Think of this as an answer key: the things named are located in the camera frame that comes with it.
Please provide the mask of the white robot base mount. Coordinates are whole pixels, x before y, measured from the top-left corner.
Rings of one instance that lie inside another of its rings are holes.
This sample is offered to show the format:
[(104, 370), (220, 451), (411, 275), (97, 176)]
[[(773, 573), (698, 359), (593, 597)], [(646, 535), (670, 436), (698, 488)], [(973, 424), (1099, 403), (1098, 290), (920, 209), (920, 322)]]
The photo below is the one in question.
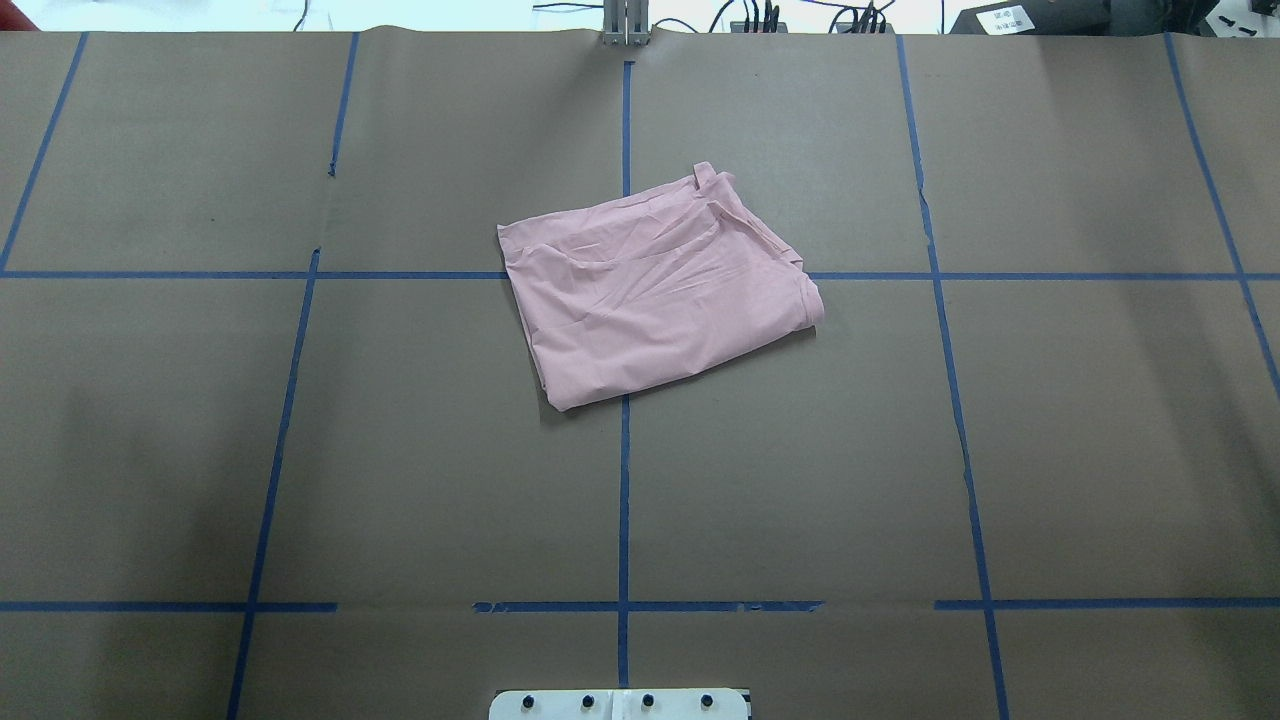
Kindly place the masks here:
[(489, 719), (753, 719), (748, 691), (710, 688), (599, 688), (502, 691)]

